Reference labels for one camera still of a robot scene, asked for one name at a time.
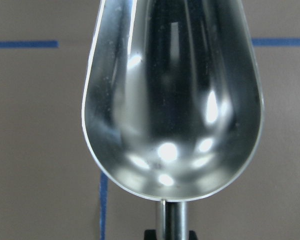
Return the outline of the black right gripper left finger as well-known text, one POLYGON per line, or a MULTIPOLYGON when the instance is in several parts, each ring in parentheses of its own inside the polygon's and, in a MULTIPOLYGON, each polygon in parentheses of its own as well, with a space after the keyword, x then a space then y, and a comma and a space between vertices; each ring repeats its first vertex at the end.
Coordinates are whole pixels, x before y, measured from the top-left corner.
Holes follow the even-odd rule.
POLYGON ((143 240, 157 240, 155 229, 146 229, 144 231, 143 240))

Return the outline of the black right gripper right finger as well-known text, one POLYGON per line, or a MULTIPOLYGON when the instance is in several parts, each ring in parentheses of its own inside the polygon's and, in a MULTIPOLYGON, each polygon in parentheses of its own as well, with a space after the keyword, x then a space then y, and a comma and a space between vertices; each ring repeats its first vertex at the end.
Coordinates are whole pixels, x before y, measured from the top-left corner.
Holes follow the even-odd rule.
POLYGON ((194 230, 189 231, 189 240, 198 240, 197 234, 194 230))

